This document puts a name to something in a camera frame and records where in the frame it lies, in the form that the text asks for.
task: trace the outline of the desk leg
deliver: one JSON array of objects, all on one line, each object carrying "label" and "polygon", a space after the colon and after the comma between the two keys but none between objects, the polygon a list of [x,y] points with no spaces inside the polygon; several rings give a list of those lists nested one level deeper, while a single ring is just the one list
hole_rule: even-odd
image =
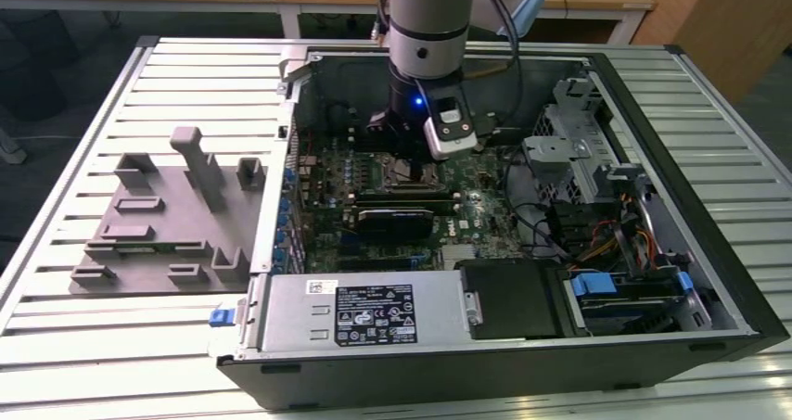
[{"label": "desk leg", "polygon": [[281,24],[283,25],[283,36],[299,38],[299,5],[279,5]]},{"label": "desk leg", "polygon": [[11,165],[19,165],[26,161],[27,153],[23,151],[14,139],[0,128],[0,159]]},{"label": "desk leg", "polygon": [[647,15],[645,10],[629,10],[624,13],[624,16],[615,27],[615,32],[611,34],[608,45],[629,45],[635,33],[641,26],[641,21]]}]

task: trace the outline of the aluminum extrusion table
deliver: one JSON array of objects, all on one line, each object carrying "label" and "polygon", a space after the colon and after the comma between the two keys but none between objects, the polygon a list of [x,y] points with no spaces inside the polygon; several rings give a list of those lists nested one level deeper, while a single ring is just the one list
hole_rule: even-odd
[{"label": "aluminum extrusion table", "polygon": [[[627,419],[639,410],[641,418],[788,418],[790,341],[743,361],[707,364],[655,388],[266,414],[207,353],[210,311],[239,295],[70,294],[71,269],[118,185],[111,172],[120,154],[146,151],[158,164],[178,164],[169,136],[175,126],[194,124],[221,164],[241,156],[257,156],[265,165],[281,159],[274,134],[293,104],[278,94],[278,64],[282,54],[311,43],[372,45],[162,38],[135,49],[0,280],[3,418],[505,419],[576,413]],[[524,48],[608,55],[792,329],[792,175],[687,57],[657,46]]]}]

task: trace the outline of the barcode sticker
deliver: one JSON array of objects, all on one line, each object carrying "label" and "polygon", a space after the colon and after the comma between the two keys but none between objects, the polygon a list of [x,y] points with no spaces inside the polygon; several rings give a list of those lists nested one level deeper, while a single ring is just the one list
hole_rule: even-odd
[{"label": "barcode sticker", "polygon": [[306,281],[306,295],[333,295],[338,287],[334,279],[311,279]]}]

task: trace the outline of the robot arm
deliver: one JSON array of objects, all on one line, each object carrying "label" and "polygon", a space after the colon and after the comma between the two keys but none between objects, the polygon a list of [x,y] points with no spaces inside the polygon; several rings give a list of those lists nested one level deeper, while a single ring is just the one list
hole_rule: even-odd
[{"label": "robot arm", "polygon": [[[527,7],[536,9],[528,11],[531,22],[543,3],[521,3],[522,12]],[[481,0],[476,5],[473,22],[492,23],[489,16],[497,17],[493,5],[488,9]],[[389,109],[380,117],[406,139],[397,151],[418,162],[448,159],[477,144],[462,90],[473,11],[474,0],[390,0],[392,93]]]}]

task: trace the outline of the power supply label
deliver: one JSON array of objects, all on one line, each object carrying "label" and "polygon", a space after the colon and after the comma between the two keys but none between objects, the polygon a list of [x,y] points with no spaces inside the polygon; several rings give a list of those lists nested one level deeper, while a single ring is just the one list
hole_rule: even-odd
[{"label": "power supply label", "polygon": [[346,347],[417,342],[412,285],[336,288],[336,344]]}]

